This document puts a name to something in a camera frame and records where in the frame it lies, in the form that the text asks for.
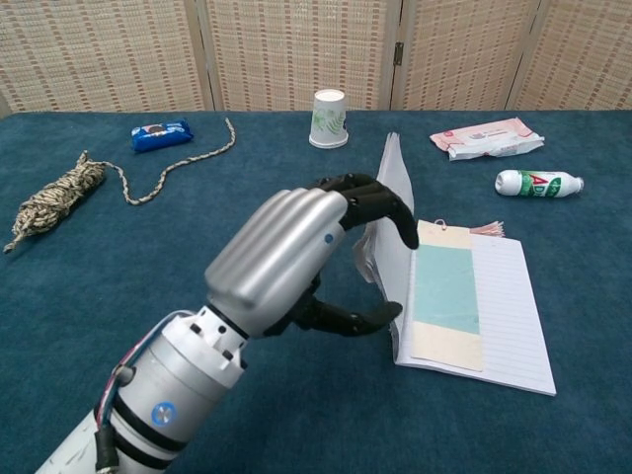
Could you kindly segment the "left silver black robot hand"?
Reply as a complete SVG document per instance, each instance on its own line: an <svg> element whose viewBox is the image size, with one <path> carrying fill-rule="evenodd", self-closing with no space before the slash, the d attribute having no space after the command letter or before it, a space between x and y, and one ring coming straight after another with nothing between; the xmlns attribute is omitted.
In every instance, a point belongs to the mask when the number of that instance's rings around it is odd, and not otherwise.
<svg viewBox="0 0 632 474"><path fill-rule="evenodd" d="M315 292L347 232L382 218L409 249L418 248L409 206L370 176L345 174L276 193L207 267L210 309L246 339L277 336L290 324L345 337L379 331L400 315L400 303L361 314L320 301Z"/></svg>

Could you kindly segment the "woven folding screen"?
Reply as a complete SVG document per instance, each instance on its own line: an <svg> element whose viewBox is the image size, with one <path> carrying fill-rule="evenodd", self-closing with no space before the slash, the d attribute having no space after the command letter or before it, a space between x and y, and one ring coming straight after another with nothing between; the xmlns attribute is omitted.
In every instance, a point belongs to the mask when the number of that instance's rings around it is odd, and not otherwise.
<svg viewBox="0 0 632 474"><path fill-rule="evenodd" d="M25 112L631 110L632 0L0 0Z"/></svg>

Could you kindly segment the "blue cookie packet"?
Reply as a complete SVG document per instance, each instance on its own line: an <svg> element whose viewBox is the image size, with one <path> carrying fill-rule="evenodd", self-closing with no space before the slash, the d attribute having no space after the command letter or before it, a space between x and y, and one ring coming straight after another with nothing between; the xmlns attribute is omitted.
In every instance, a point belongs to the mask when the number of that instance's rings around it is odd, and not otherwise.
<svg viewBox="0 0 632 474"><path fill-rule="evenodd" d="M131 148L137 153L180 145L194 138L188 122L184 119L138 126L130 135Z"/></svg>

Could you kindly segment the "pink wet wipes pack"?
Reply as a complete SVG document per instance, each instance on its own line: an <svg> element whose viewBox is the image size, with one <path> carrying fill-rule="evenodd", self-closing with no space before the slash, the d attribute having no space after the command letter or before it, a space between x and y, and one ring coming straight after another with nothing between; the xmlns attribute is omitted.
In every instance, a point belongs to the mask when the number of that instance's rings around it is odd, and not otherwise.
<svg viewBox="0 0 632 474"><path fill-rule="evenodd" d="M450 161L525 154L544 145L545 137L520 118L507 118L434 133L431 142Z"/></svg>

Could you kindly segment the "white green plastic bottle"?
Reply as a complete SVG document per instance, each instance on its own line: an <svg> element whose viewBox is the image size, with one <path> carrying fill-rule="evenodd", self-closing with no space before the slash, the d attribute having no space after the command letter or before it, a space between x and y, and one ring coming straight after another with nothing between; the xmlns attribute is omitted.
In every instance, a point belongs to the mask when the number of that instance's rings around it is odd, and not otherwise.
<svg viewBox="0 0 632 474"><path fill-rule="evenodd" d="M496 192L505 197L565 198L583 189L584 180L566 172L503 170L495 180Z"/></svg>

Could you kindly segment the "white lined notebook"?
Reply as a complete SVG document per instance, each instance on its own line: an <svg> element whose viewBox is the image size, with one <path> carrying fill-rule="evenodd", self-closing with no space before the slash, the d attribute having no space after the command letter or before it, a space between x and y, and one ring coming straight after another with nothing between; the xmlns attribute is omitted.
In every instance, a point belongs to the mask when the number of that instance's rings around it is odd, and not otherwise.
<svg viewBox="0 0 632 474"><path fill-rule="evenodd" d="M460 369L411 356L416 251L382 218L366 225L354 245L355 265L387 300L403 310L390 325L393 361L554 397L557 394L522 246L505 237L475 235L473 259L484 367Z"/></svg>

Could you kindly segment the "teal felt table cover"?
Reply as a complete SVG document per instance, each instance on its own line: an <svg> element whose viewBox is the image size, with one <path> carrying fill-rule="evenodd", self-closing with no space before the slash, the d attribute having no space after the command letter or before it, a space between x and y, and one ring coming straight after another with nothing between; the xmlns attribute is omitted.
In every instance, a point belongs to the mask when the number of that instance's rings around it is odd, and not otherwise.
<svg viewBox="0 0 632 474"><path fill-rule="evenodd" d="M554 397L394 364L390 336L290 327L172 474L632 474L632 111L523 112L523 156L450 161L433 133L498 112L351 112L312 147L308 113L189 113L192 142L135 154L161 115L0 120L0 474L34 474L157 321L205 300L203 273L282 189L376 172L397 132L415 213L501 220L520 241ZM569 197L505 197L503 170L566 172Z"/></svg>

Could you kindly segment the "white leaf-print paper cup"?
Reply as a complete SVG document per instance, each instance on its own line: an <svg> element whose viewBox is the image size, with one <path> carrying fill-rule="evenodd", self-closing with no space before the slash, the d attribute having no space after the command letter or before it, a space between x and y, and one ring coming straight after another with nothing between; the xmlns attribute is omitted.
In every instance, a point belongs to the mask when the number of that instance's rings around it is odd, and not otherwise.
<svg viewBox="0 0 632 474"><path fill-rule="evenodd" d="M314 94L309 143L321 149L344 146L349 139L346 127L346 94L322 89Z"/></svg>

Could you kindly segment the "light blue cream bookmark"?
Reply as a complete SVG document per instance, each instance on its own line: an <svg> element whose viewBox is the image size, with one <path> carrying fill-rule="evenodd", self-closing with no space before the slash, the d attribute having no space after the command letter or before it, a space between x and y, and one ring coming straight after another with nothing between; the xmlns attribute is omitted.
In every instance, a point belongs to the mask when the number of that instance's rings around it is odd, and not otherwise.
<svg viewBox="0 0 632 474"><path fill-rule="evenodd" d="M475 235L503 237L501 221L465 228L419 221L411 356L460 369L484 367L473 259Z"/></svg>

